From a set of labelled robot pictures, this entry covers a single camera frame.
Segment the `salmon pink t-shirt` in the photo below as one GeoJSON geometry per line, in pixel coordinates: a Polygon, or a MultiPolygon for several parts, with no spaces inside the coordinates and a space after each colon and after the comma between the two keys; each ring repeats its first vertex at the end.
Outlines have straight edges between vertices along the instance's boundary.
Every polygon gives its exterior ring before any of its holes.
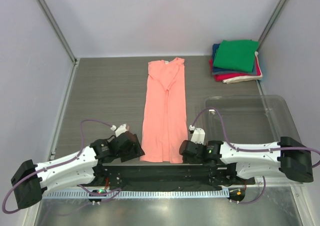
{"type": "Polygon", "coordinates": [[[185,63],[182,58],[148,63],[142,124],[141,161],[182,163],[181,143],[188,139],[185,63]]]}

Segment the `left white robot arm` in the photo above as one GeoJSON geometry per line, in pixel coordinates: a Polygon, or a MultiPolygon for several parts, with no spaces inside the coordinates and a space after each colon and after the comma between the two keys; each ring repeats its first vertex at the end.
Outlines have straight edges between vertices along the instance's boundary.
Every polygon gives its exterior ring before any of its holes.
{"type": "Polygon", "coordinates": [[[49,193],[76,185],[101,186],[107,172],[103,165],[115,159],[126,162],[145,153],[138,137],[127,131],[98,139],[80,152],[56,160],[23,162],[11,179],[18,209],[29,208],[49,193]]]}

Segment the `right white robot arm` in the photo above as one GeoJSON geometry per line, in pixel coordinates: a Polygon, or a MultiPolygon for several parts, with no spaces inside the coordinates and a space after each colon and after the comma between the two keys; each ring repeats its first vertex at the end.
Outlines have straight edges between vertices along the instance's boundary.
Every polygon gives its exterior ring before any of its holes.
{"type": "Polygon", "coordinates": [[[179,153],[184,163],[209,167],[213,174],[226,169],[225,178],[231,184],[262,176],[299,183],[314,180],[311,149],[291,137],[264,144],[209,141],[204,145],[185,140],[179,153]]]}

